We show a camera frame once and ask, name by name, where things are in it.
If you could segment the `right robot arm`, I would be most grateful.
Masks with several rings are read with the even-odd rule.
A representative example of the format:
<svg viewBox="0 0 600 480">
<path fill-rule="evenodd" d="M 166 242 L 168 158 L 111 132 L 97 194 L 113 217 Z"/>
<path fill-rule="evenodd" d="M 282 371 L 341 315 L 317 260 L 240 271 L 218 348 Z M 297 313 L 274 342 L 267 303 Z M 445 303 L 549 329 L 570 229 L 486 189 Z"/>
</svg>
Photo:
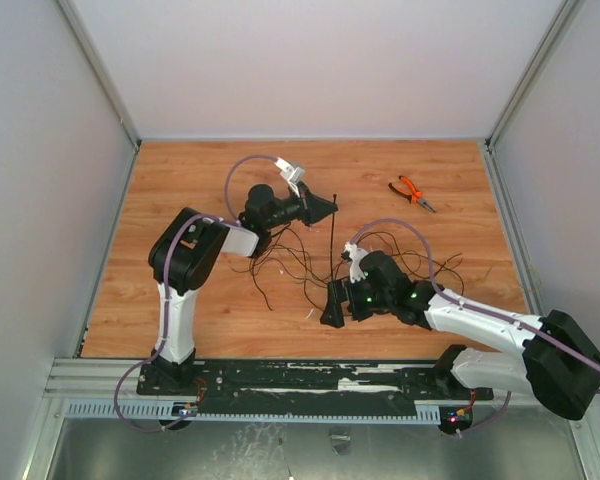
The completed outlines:
<svg viewBox="0 0 600 480">
<path fill-rule="evenodd" d="M 382 251 L 351 245 L 343 257 L 349 273 L 329 282 L 321 324 L 341 328 L 347 317 L 390 314 L 472 339 L 488 349 L 452 345 L 438 359 L 433 383 L 440 395 L 491 388 L 532 396 L 567 420 L 584 417 L 600 388 L 600 350 L 569 314 L 519 314 L 470 302 L 429 280 L 411 280 Z"/>
</svg>

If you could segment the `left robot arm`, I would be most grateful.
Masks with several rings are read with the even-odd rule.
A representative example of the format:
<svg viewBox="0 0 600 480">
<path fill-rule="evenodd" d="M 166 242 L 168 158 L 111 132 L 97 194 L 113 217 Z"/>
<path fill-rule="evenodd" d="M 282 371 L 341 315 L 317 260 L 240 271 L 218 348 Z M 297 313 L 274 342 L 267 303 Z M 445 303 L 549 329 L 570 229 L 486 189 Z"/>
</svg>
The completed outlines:
<svg viewBox="0 0 600 480">
<path fill-rule="evenodd" d="M 285 198 L 267 184 L 253 186 L 236 221 L 183 208 L 148 256 L 160 295 L 160 333 L 153 356 L 167 362 L 160 382 L 171 393 L 188 392 L 195 371 L 184 362 L 194 357 L 193 320 L 198 294 L 220 254 L 256 258 L 272 240 L 272 230 L 293 221 L 311 226 L 337 212 L 336 203 L 300 181 Z"/>
</svg>

